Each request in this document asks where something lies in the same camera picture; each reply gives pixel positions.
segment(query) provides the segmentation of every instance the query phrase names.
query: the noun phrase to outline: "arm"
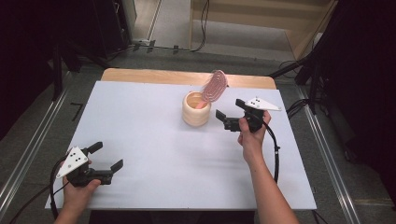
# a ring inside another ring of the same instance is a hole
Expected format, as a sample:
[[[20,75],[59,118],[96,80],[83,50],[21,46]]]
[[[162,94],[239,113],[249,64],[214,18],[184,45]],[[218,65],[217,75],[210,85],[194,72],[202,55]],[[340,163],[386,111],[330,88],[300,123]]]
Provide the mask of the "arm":
[[[66,185],[64,187],[64,207],[58,218],[56,218],[55,223],[77,223],[92,194],[100,184],[100,180],[94,179],[84,188],[75,188],[71,184]]]
[[[270,120],[271,116],[265,111],[264,122],[268,124]],[[244,159],[250,169],[260,223],[298,223],[262,156],[265,127],[251,133],[246,119],[239,120],[239,127],[238,143],[244,148]]]

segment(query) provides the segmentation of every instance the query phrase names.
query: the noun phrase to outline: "white triangular marker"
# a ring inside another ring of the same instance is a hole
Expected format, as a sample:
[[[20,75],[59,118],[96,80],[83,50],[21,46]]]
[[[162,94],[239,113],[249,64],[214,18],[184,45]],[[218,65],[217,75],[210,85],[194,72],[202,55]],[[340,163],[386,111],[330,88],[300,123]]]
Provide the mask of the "white triangular marker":
[[[64,161],[61,169],[59,169],[56,178],[64,177],[68,175],[70,172],[76,170],[79,166],[88,162],[88,157],[84,155],[84,153],[79,149],[79,147],[72,147],[67,156],[67,159]]]
[[[281,110],[281,107],[272,105],[258,97],[245,102],[245,105],[260,110],[277,110],[277,111]]]

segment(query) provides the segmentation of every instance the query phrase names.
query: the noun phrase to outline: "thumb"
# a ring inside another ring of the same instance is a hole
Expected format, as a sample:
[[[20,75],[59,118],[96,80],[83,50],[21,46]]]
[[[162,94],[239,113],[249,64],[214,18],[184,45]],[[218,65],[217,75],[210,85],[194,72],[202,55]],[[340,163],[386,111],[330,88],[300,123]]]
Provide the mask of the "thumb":
[[[99,185],[101,184],[101,181],[100,180],[98,180],[98,179],[93,179],[88,185],[87,185],[87,189],[90,191],[90,192],[94,192],[98,187],[99,187]]]
[[[242,133],[250,132],[248,128],[248,121],[245,118],[239,119],[239,128],[241,129]]]

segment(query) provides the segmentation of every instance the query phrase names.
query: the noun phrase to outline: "cup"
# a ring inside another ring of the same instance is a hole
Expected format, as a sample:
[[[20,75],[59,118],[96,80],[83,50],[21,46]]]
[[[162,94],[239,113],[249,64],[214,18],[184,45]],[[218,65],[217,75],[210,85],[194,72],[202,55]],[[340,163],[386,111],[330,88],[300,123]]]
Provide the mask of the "cup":
[[[205,103],[201,109],[195,109],[202,101],[202,94],[191,91],[183,99],[182,114],[186,123],[193,127],[199,127],[207,123],[210,114],[210,102]]]

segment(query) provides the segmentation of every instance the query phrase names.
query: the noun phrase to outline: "white board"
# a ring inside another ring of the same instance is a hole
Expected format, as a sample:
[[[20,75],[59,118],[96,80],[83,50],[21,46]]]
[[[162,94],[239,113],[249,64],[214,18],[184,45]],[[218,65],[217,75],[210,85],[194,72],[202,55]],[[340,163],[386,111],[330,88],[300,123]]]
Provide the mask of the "white board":
[[[282,107],[272,111],[270,127],[279,150],[278,185],[292,209],[316,209],[293,132],[277,90],[227,88],[212,104],[207,124],[193,128],[181,117],[182,100],[202,87],[96,82],[70,147],[102,141],[104,147],[89,157],[91,168],[107,170],[120,159],[124,166],[112,184],[100,186],[91,209],[251,210],[256,202],[248,165],[236,139],[216,119],[216,109],[240,118],[236,98],[260,97]],[[263,144],[266,163],[274,171],[274,143]],[[54,189],[62,182],[57,180]],[[55,195],[62,207],[63,193]]]

